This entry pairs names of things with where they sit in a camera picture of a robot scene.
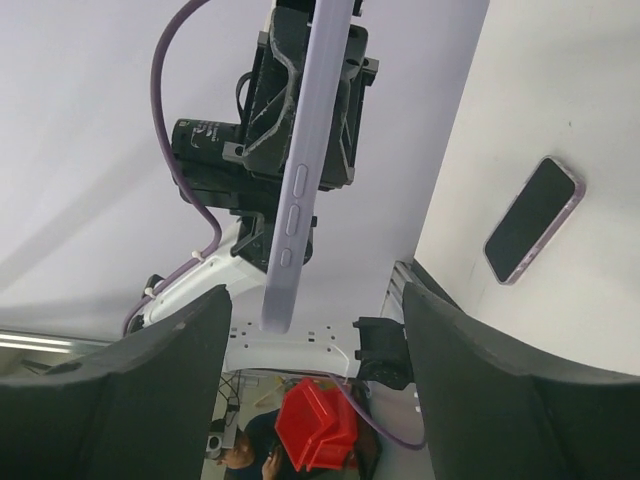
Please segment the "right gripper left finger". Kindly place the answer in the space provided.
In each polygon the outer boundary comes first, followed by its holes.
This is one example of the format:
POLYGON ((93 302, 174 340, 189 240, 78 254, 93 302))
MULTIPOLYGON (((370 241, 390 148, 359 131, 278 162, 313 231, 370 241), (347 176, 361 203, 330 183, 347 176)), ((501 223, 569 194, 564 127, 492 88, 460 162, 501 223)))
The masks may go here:
POLYGON ((2 478, 200 478, 231 316, 219 285, 95 353, 2 378, 2 478))

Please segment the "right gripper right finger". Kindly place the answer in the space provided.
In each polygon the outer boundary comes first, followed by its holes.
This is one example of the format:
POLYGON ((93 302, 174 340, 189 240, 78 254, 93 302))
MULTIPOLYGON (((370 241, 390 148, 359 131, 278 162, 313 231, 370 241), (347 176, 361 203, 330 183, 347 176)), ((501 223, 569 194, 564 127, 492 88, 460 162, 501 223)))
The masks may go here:
POLYGON ((404 323, 439 479, 635 479, 639 379, 517 340, 408 285, 404 323))

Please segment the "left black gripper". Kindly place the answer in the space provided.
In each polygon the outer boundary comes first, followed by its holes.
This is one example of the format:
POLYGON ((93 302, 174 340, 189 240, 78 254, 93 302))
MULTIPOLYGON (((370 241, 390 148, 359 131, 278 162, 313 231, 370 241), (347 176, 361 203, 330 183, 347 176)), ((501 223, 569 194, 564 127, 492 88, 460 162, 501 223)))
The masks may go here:
POLYGON ((241 156, 255 177, 282 180, 298 164, 321 190, 355 176, 364 97, 379 63, 359 1, 276 1, 257 51, 242 117, 241 156))

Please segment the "lilac silicone phone case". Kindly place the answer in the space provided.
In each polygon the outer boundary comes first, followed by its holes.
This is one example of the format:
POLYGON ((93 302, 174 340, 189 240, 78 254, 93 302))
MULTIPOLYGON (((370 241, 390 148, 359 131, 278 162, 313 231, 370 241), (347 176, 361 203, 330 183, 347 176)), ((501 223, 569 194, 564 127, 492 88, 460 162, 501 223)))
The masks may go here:
POLYGON ((267 269, 260 329, 288 332, 325 162, 352 1, 315 5, 267 269))

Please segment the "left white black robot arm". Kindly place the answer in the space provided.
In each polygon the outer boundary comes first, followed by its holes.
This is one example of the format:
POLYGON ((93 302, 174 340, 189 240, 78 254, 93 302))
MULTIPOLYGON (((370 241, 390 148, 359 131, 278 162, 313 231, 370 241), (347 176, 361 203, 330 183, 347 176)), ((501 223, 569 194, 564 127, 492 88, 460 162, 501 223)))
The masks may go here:
POLYGON ((240 121, 181 119, 168 127, 165 59, 198 8, 186 3, 162 32, 150 101, 171 177, 212 238, 174 272, 148 281, 122 332, 157 323, 223 283, 235 294, 264 286, 259 326, 282 334, 313 253, 317 194, 353 181, 364 94, 378 64, 366 55, 367 31, 352 22, 359 2, 277 1, 252 69, 236 85, 240 121))

